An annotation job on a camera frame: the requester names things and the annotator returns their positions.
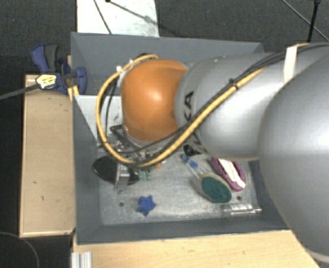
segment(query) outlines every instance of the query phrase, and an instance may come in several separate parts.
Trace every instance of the blue star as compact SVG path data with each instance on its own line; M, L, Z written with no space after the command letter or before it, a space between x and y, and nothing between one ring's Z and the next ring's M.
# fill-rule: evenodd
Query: blue star
M142 213L145 217L148 213L155 208L156 204L152 200L152 196L149 195L148 197L140 197L138 200L138 208L137 212Z

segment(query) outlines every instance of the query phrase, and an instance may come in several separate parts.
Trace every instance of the gray bin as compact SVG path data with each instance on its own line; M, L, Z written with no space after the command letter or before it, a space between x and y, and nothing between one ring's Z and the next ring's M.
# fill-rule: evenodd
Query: gray bin
M87 96L73 102L79 245L287 229L269 197L258 162L241 164L248 176L247 188L246 192L234 193L232 203L259 205L262 214L235 218L222 216L222 205L194 193L188 181L192 179L190 170L180 162L180 152L168 159L157 173L153 172L152 181L140 181L142 183L129 186L122 194L116 194L113 185L92 171L93 162L106 154L98 147L94 124L95 95L117 65L123 65L142 53L155 53L160 58L191 63L215 56L262 51L262 45L258 43L72 33L72 66L84 66L89 78ZM206 160L200 159L204 157L196 158L200 166L207 166ZM148 194L153 195L157 206L144 217L135 212L136 203L140 196Z

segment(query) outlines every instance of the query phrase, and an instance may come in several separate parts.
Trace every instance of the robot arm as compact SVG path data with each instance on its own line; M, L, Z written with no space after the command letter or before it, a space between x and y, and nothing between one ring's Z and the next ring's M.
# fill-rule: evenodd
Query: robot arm
M329 265L329 45L300 47L288 78L285 63L284 54L254 54L129 65L122 83L127 137L140 147L161 142L149 159L120 159L99 118L98 129L112 155L138 168L165 159L184 141L215 157L258 159L287 225Z

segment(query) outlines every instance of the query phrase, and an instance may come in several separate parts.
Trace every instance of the black carpet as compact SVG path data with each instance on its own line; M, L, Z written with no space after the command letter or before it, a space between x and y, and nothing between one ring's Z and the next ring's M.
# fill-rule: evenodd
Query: black carpet
M311 19L312 0L287 0ZM305 41L308 25L281 0L155 0L160 35L259 41L266 51ZM329 0L322 0L316 26L329 38ZM30 50L58 44L70 53L76 0L0 0L0 94L23 86L35 71ZM323 41L314 32L313 41ZM17 233L22 150L22 98L0 102L0 231ZM31 239L41 267L69 267L69 237ZM36 267L26 244L0 236L0 267Z

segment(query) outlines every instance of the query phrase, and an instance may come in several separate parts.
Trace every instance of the wooden table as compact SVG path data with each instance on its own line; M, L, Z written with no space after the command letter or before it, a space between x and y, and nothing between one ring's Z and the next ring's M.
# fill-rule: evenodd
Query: wooden table
M34 76L26 77L26 85ZM75 227L71 103L55 92L25 95L20 236L69 235ZM317 268L291 231L72 247L94 268Z

